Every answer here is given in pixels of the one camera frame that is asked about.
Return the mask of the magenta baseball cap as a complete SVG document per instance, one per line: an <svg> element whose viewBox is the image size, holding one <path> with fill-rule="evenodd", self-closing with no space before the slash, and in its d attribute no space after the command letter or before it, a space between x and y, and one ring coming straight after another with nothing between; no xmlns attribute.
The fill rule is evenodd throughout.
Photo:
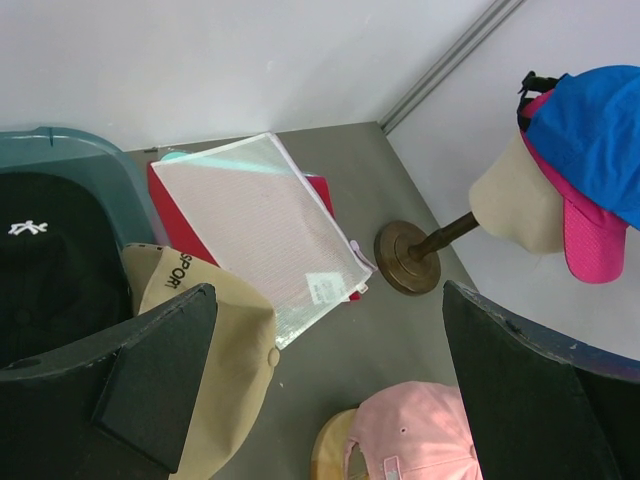
<svg viewBox="0 0 640 480"><path fill-rule="evenodd" d="M569 271L584 283L610 283L623 272L628 224L572 186L526 136L533 114L546 103L558 82L533 71L525 75L517 107L520 134L535 164L562 198L563 247Z"/></svg>

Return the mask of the blue baseball cap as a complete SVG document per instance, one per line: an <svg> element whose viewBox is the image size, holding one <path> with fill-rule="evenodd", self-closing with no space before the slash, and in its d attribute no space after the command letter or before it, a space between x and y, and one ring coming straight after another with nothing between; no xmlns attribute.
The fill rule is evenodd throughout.
<svg viewBox="0 0 640 480"><path fill-rule="evenodd" d="M639 68L609 65L521 81L518 124L570 185L639 227Z"/></svg>

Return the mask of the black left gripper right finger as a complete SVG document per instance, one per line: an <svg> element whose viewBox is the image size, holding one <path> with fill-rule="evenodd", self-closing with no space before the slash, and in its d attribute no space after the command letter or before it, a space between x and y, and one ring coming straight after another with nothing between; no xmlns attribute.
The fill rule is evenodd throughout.
<svg viewBox="0 0 640 480"><path fill-rule="evenodd" d="M484 478L638 478L638 361L454 281L443 319Z"/></svg>

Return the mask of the salmon pink baseball cap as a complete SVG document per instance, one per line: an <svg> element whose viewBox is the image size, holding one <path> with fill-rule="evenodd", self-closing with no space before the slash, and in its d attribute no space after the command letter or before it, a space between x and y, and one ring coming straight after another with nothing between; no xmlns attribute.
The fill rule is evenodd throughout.
<svg viewBox="0 0 640 480"><path fill-rule="evenodd" d="M460 390L409 381L377 392L355 410L344 469L358 450L370 479L481 479Z"/></svg>

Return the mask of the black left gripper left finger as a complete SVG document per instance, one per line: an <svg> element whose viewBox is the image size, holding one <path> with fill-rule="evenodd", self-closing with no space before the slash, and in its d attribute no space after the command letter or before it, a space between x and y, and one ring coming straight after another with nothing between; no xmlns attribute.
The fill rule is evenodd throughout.
<svg viewBox="0 0 640 480"><path fill-rule="evenodd" d="M1 371L4 479L166 479L177 471L217 316L199 284Z"/></svg>

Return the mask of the tan baseball cap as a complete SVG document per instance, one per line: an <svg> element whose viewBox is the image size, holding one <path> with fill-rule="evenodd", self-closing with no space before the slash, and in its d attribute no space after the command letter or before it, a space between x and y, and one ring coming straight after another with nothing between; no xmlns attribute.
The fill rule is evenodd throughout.
<svg viewBox="0 0 640 480"><path fill-rule="evenodd" d="M274 308L237 276L167 246L129 244L122 259L137 314L198 284L215 288L216 325L181 462L173 475L210 479L249 435L280 360Z"/></svg>

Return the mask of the black baseball cap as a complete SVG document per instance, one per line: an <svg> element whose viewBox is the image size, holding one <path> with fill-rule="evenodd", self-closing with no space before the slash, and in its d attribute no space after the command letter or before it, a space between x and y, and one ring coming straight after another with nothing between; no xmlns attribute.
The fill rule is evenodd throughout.
<svg viewBox="0 0 640 480"><path fill-rule="evenodd" d="M42 173L1 177L1 364L132 317L111 222L83 186Z"/></svg>

